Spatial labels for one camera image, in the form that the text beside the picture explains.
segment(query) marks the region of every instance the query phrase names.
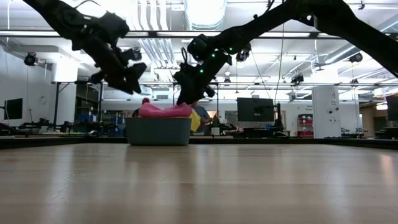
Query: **black robotic arm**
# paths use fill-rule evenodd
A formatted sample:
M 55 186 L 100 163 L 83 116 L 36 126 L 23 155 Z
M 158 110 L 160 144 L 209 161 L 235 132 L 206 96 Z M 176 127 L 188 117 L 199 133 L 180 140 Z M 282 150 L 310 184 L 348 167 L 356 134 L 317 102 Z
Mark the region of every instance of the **black robotic arm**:
M 91 76 L 91 82 L 105 79 L 109 86 L 126 93 L 140 93 L 138 79 L 146 65 L 136 63 L 127 67 L 133 51 L 122 52 L 119 38 L 129 32 L 126 21 L 106 12 L 100 18 L 84 15 L 60 0 L 24 0 L 36 10 L 61 37 L 72 41 L 72 50 L 83 49 L 101 70 Z
M 240 52 L 253 39 L 279 25 L 297 20 L 329 35 L 351 42 L 398 78 L 398 43 L 359 20 L 344 0 L 286 0 L 285 3 L 242 26 L 224 30 L 215 37 L 199 35 L 188 45 L 188 52 L 201 65 L 183 64 L 174 75 L 182 90 L 177 104 L 193 103 L 209 92 L 208 84 L 220 68 L 232 65 L 231 54 Z

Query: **pink fabric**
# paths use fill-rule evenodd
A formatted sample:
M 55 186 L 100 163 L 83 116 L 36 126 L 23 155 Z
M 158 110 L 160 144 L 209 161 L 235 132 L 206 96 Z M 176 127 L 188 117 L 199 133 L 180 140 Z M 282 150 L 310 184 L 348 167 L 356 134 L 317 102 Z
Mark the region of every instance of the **pink fabric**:
M 160 109 L 152 103 L 144 103 L 139 109 L 139 116 L 142 118 L 174 118 L 189 117 L 192 113 L 191 106 L 186 103 L 180 106 L 174 105 L 171 108 Z

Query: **gray bin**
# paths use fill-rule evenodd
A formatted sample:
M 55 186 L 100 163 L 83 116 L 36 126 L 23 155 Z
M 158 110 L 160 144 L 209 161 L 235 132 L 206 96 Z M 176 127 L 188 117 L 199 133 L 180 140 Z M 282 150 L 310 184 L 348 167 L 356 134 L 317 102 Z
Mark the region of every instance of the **gray bin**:
M 132 146 L 185 146 L 190 118 L 126 118 L 127 141 Z

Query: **black monitor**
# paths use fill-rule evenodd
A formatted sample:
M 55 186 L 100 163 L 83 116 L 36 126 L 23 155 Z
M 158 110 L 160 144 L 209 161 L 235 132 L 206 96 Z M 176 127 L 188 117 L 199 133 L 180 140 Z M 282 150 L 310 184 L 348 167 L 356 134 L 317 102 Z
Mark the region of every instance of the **black monitor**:
M 22 119 L 23 99 L 6 100 L 4 102 L 4 119 Z
M 273 100 L 238 98 L 238 121 L 274 121 Z
M 387 115 L 389 121 L 398 121 L 398 96 L 388 96 L 387 100 Z

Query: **yellow object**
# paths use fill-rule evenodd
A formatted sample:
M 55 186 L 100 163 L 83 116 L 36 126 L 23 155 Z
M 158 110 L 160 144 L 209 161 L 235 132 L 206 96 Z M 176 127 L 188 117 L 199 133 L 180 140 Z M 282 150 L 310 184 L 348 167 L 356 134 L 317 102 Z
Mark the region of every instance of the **yellow object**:
M 189 116 L 189 118 L 191 118 L 191 131 L 197 131 L 200 126 L 200 116 L 194 109 L 192 109 L 192 114 Z

